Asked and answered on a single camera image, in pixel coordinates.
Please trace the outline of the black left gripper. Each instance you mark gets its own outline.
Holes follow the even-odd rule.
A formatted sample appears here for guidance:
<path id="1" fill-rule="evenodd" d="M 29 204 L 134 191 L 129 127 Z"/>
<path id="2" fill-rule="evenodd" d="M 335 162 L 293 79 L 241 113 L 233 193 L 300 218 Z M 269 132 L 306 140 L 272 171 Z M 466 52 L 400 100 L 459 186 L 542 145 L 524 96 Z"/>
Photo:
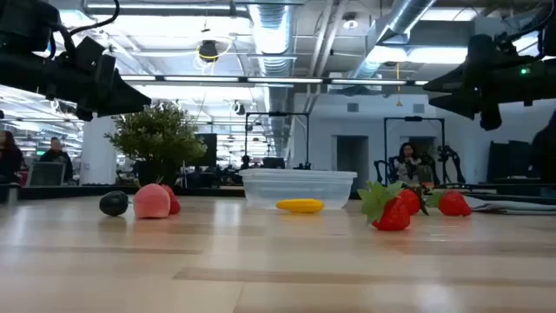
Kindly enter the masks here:
<path id="1" fill-rule="evenodd" d="M 142 112 L 151 105 L 151 98 L 123 81 L 116 69 L 116 59 L 100 55 L 92 69 L 78 69 L 71 64 L 58 64 L 52 77 L 52 96 L 76 104 L 76 116 L 90 122 L 93 114 L 110 117 Z M 113 90 L 112 106 L 108 102 Z"/>

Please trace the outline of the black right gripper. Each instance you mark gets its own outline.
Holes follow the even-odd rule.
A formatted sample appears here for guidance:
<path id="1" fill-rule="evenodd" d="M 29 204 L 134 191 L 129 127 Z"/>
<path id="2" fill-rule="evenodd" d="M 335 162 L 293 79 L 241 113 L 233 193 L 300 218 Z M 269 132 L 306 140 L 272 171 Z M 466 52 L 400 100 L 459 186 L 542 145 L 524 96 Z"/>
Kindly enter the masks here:
<path id="1" fill-rule="evenodd" d="M 429 99 L 430 105 L 461 117 L 475 117 L 476 101 L 480 127 L 490 131 L 502 124 L 501 103 L 526 99 L 524 83 L 527 78 L 525 65 L 493 68 L 486 64 L 460 64 L 447 74 L 425 83 L 423 90 L 440 93 Z"/>

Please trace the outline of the dark round toy fruit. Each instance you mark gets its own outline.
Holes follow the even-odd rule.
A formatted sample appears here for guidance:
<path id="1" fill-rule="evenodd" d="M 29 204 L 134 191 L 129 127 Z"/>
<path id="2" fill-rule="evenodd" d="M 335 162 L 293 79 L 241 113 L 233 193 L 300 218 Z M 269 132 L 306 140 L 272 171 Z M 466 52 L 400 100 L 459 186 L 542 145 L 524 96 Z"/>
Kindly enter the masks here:
<path id="1" fill-rule="evenodd" d="M 119 190 L 111 191 L 99 201 L 99 210 L 107 216 L 120 216 L 127 211 L 128 196 Z"/>

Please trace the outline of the pink toy peach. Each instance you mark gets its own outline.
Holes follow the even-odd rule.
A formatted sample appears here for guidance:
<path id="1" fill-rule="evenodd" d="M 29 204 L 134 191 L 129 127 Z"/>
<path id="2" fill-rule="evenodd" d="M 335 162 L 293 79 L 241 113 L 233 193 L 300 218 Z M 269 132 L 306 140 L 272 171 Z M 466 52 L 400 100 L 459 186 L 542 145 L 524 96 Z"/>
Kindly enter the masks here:
<path id="1" fill-rule="evenodd" d="M 170 211 L 170 196 L 161 185 L 152 183 L 135 193 L 133 205 L 136 218 L 166 218 Z"/>

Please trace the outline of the red toy strawberry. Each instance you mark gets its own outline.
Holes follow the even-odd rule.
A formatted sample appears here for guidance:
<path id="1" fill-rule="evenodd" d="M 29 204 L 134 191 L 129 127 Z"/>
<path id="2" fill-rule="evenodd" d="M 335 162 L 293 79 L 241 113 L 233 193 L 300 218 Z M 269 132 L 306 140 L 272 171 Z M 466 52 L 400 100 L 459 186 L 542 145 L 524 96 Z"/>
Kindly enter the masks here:
<path id="1" fill-rule="evenodd" d="M 422 197 L 421 187 L 404 188 L 400 192 L 399 197 L 405 204 L 407 212 L 410 216 L 416 215 L 418 213 L 423 213 L 426 216 L 429 215 Z"/>
<path id="2" fill-rule="evenodd" d="M 435 192 L 427 198 L 426 205 L 437 208 L 445 216 L 470 216 L 472 214 L 465 198 L 456 190 Z"/>
<path id="3" fill-rule="evenodd" d="M 176 214 L 180 213 L 182 207 L 181 207 L 180 202 L 179 202 L 178 198 L 176 197 L 173 189 L 170 186 L 168 186 L 167 184 L 162 183 L 162 179 L 159 179 L 157 181 L 157 183 L 162 188 L 164 188 L 167 191 L 167 193 L 169 194 L 169 199 L 170 199 L 169 214 L 170 215 L 176 215 Z"/>

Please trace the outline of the toy strawberry with large leaf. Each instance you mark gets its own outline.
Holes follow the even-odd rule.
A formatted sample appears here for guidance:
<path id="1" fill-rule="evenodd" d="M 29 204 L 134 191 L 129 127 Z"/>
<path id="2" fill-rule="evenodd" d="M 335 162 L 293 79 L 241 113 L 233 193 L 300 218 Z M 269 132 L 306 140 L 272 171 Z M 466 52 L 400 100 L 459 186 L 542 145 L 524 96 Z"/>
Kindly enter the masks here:
<path id="1" fill-rule="evenodd" d="M 402 190 L 402 183 L 385 187 L 379 182 L 358 189 L 361 213 L 367 217 L 367 224 L 382 231 L 405 230 L 410 224 L 410 214 L 406 202 L 400 197 Z"/>

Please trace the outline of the yellow toy banana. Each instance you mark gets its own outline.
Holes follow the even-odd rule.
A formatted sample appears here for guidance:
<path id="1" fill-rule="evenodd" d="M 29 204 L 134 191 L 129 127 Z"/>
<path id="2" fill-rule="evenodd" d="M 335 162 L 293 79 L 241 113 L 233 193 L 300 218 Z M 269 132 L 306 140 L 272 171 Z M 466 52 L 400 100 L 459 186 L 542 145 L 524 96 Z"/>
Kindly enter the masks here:
<path id="1" fill-rule="evenodd" d="M 299 214 L 314 214 L 324 208 L 324 202 L 313 198 L 299 198 L 281 200 L 276 203 L 276 208 Z"/>

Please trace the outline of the grey tupperware lid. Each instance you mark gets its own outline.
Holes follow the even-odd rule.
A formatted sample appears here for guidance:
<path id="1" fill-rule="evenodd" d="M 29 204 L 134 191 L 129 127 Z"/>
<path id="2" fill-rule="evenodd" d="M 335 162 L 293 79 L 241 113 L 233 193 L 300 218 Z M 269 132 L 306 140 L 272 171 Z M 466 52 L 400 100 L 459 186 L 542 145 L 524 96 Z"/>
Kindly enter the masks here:
<path id="1" fill-rule="evenodd" d="M 470 196 L 464 196 L 464 199 L 473 212 L 502 215 L 556 216 L 556 205 L 480 200 Z"/>

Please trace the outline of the clear plastic tupperware container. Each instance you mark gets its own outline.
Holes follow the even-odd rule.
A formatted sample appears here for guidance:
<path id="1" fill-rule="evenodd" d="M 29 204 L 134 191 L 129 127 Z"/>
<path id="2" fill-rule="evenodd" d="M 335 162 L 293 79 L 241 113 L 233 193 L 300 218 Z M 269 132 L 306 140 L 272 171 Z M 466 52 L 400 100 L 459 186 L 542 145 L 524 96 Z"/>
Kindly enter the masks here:
<path id="1" fill-rule="evenodd" d="M 340 209 L 351 194 L 356 172 L 325 170 L 240 170 L 244 194 L 251 207 L 274 208 L 282 200 L 313 198 L 325 209 Z"/>

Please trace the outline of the green potted plant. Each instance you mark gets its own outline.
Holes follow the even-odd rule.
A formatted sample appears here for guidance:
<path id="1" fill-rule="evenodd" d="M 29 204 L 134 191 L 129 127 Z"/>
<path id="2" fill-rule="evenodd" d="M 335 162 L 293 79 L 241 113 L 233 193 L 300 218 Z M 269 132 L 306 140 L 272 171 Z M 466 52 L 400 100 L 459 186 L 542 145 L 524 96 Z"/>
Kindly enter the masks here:
<path id="1" fill-rule="evenodd" d="M 105 138 L 136 162 L 137 182 L 173 185 L 178 170 L 204 156 L 195 117 L 175 103 L 158 101 L 143 111 L 112 117 L 115 129 Z"/>

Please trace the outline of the person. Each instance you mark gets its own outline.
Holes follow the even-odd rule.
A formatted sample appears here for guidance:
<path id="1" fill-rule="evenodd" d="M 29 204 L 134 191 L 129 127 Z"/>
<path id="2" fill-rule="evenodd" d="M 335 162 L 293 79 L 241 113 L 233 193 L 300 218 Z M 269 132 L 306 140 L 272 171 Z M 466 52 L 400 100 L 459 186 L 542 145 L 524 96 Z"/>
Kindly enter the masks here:
<path id="1" fill-rule="evenodd" d="M 68 183 L 73 177 L 73 164 L 70 156 L 63 150 L 61 141 L 57 137 L 50 139 L 50 148 L 39 158 L 40 162 L 55 162 L 64 165 L 64 179 Z"/>
<path id="2" fill-rule="evenodd" d="M 0 184 L 19 183 L 17 173 L 23 164 L 23 153 L 17 147 L 13 134 L 0 130 Z"/>
<path id="3" fill-rule="evenodd" d="M 543 183 L 556 184 L 556 109 L 533 138 L 530 164 Z"/>
<path id="4" fill-rule="evenodd" d="M 394 168 L 399 181 L 410 187 L 420 186 L 423 164 L 411 143 L 401 145 L 399 155 L 394 159 Z"/>

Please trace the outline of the dark background monitor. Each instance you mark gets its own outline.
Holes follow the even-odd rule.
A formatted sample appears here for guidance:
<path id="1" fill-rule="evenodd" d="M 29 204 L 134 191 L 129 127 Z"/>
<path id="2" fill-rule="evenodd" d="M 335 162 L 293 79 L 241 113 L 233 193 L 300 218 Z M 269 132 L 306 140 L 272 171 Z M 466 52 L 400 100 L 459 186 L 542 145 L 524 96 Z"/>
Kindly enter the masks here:
<path id="1" fill-rule="evenodd" d="M 490 142 L 486 181 L 512 176 L 530 175 L 531 144 L 510 140 L 507 143 Z"/>
<path id="2" fill-rule="evenodd" d="M 194 166 L 215 167 L 217 162 L 217 135 L 215 133 L 202 133 L 195 135 L 206 146 L 203 156 L 194 161 Z"/>

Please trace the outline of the overhead light bar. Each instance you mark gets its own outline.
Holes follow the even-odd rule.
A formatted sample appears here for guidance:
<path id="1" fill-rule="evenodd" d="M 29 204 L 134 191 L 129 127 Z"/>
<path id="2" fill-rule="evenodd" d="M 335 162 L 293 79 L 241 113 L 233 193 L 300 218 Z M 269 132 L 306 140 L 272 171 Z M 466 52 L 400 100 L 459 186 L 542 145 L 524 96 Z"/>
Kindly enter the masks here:
<path id="1" fill-rule="evenodd" d="M 132 83 L 276 83 L 276 84 L 332 84 L 369 86 L 424 86 L 424 80 L 388 80 L 317 77 L 230 77 L 230 76 L 149 76 L 124 75 L 122 79 Z"/>

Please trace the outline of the black background rig frame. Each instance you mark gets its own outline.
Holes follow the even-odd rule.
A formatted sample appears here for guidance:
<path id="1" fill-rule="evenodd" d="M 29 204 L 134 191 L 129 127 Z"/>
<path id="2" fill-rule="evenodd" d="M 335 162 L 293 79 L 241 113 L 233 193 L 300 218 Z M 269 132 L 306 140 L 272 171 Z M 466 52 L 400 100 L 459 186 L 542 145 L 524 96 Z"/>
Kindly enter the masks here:
<path id="1" fill-rule="evenodd" d="M 388 130 L 387 130 L 387 123 L 389 120 L 400 120 L 407 123 L 421 123 L 423 121 L 438 121 L 440 123 L 440 133 L 441 133 L 441 140 L 439 146 L 444 146 L 446 143 L 446 121 L 445 118 L 439 117 L 420 117 L 420 116 L 408 116 L 408 117 L 384 117 L 383 118 L 383 142 L 384 142 L 384 158 L 387 158 L 387 145 L 388 145 Z M 442 183 L 447 182 L 447 161 L 441 161 L 442 165 L 442 181 L 438 178 L 438 175 L 434 174 L 434 185 L 440 185 Z"/>
<path id="2" fill-rule="evenodd" d="M 310 134 L 310 114 L 309 113 L 303 113 L 303 112 L 285 112 L 285 111 L 269 111 L 269 112 L 247 112 L 245 114 L 245 121 L 244 121 L 244 152 L 248 153 L 248 133 L 250 132 L 249 129 L 249 117 L 250 116 L 266 116 L 266 117 L 288 117 L 288 116 L 292 116 L 292 117 L 297 117 L 297 116 L 302 116 L 306 118 L 306 159 L 305 159 L 305 164 L 303 166 L 304 170 L 310 170 L 311 169 L 311 163 L 309 162 L 309 134 Z"/>

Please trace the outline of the silver ceiling air duct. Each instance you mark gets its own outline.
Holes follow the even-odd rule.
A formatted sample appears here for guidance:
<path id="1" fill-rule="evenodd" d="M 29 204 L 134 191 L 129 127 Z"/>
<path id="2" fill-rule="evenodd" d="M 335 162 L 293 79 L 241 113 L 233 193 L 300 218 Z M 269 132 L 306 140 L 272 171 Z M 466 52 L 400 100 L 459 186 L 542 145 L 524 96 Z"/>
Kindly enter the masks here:
<path id="1" fill-rule="evenodd" d="M 393 39 L 395 43 L 407 43 L 411 29 L 423 18 L 437 0 L 394 0 L 392 9 L 384 17 L 373 21 L 367 34 L 368 53 L 352 71 L 350 78 L 371 78 L 386 62 L 380 55 L 381 44 Z"/>
<path id="2" fill-rule="evenodd" d="M 261 54 L 259 64 L 263 77 L 289 77 L 293 62 L 290 39 L 294 9 L 279 4 L 250 4 L 248 7 L 253 22 L 253 38 L 256 53 Z M 269 126 L 276 157 L 287 156 L 290 134 L 288 117 L 270 117 Z"/>

